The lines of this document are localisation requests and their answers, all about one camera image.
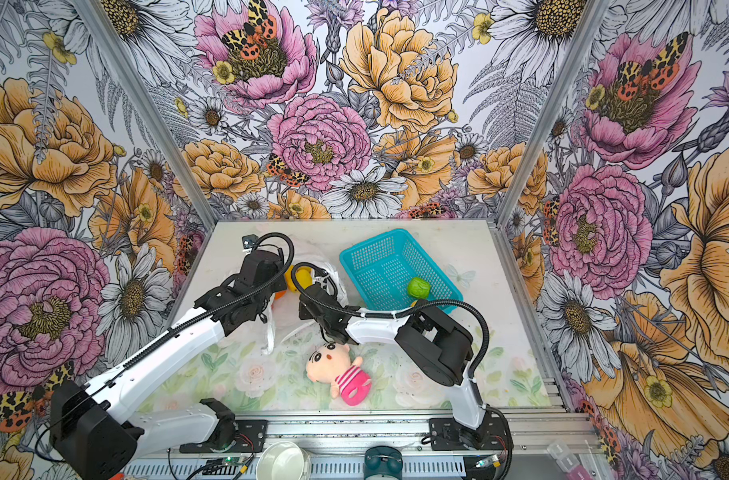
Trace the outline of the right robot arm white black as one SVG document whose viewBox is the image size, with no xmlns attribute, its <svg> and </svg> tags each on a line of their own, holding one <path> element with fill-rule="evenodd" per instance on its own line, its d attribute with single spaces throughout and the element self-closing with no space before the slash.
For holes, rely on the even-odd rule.
<svg viewBox="0 0 729 480">
<path fill-rule="evenodd" d="M 318 284 L 300 292 L 300 318 L 316 321 L 328 340 L 308 358 L 306 377 L 328 385 L 332 398 L 357 406 L 373 387 L 362 358 L 350 353 L 353 345 L 396 345 L 424 376 L 448 389 L 451 431 L 443 433 L 437 428 L 434 438 L 469 449 L 482 447 L 487 439 L 485 419 L 491 410 L 482 400 L 474 374 L 487 353 L 488 336 L 474 354 L 473 336 L 439 302 L 420 300 L 399 312 L 342 307 Z"/>
</svg>

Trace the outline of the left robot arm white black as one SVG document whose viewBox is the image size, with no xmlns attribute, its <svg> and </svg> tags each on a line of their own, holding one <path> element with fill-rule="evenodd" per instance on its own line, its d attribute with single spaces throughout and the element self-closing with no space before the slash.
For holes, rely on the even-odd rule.
<svg viewBox="0 0 729 480">
<path fill-rule="evenodd" d="M 50 445 L 82 479 L 110 479 L 134 458 L 182 445 L 226 451 L 236 440 L 234 413 L 214 398 L 192 407 L 138 415 L 172 374 L 204 350 L 260 319 L 286 289 L 294 252 L 254 248 L 236 274 L 208 290 L 174 326 L 86 385 L 68 381 L 50 406 Z"/>
</svg>

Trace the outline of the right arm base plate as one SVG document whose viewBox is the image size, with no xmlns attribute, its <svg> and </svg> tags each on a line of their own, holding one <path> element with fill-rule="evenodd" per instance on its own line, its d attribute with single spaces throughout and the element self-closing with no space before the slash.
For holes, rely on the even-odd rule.
<svg viewBox="0 0 729 480">
<path fill-rule="evenodd" d="M 498 417 L 486 417 L 477 429 L 452 418 L 432 418 L 429 427 L 422 444 L 434 451 L 503 451 L 513 446 L 504 420 Z"/>
</svg>

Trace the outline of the yellow toy fruit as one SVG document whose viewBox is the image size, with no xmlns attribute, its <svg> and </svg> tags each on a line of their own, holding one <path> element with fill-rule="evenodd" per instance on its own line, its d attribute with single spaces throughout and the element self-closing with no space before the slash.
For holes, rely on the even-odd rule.
<svg viewBox="0 0 729 480">
<path fill-rule="evenodd" d="M 296 281 L 298 281 L 298 285 L 300 285 L 300 287 L 306 289 L 314 284 L 314 271 L 312 271 L 312 268 L 292 266 L 284 274 L 284 279 L 286 279 L 286 285 L 288 285 L 288 289 L 290 289 L 290 291 L 294 293 L 298 292 L 298 288 L 296 288 L 296 285 L 294 285 L 294 281 L 292 281 L 292 274 L 295 271 Z"/>
</svg>

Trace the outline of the green toy fruit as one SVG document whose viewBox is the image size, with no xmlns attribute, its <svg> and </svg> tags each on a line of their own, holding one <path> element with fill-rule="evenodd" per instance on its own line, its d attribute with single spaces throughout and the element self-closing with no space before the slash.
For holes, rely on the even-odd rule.
<svg viewBox="0 0 729 480">
<path fill-rule="evenodd" d="M 427 299 L 432 292 L 432 285 L 428 280 L 420 277 L 412 278 L 407 286 L 408 296 L 414 299 Z"/>
</svg>

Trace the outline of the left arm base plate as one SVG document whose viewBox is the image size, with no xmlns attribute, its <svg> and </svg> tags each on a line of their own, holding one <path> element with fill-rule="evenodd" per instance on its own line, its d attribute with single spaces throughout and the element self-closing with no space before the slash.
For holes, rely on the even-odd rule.
<svg viewBox="0 0 729 480">
<path fill-rule="evenodd" d="M 182 454 L 260 453 L 268 437 L 266 430 L 266 420 L 238 419 L 231 424 L 219 425 L 204 442 L 184 444 L 178 451 Z"/>
</svg>

